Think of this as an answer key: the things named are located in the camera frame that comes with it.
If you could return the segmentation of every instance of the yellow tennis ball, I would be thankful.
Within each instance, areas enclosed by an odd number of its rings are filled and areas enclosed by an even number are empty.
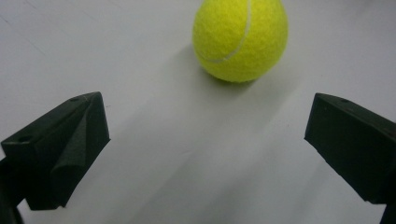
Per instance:
[[[205,0],[192,29],[201,66],[230,82],[263,75],[277,63],[287,40],[288,19],[280,0]]]

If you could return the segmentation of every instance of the felt surface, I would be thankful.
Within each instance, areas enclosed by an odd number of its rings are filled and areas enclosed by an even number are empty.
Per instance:
[[[316,92],[396,120],[396,2],[283,0],[288,46],[250,84],[200,67],[200,0],[0,1],[0,139],[60,102],[104,98],[112,139],[42,223],[378,223],[304,140]]]
[[[195,54],[209,74],[244,82],[264,75],[279,60],[288,19],[278,0],[206,0],[192,32]]]

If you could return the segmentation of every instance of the white table surface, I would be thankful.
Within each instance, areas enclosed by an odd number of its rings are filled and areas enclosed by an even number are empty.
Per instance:
[[[201,3],[0,1],[0,140],[91,91],[112,139],[66,208],[21,203],[26,224],[378,223],[384,206],[364,202],[304,131],[316,92],[396,120],[396,1],[283,0],[287,49],[243,85],[195,59]]]

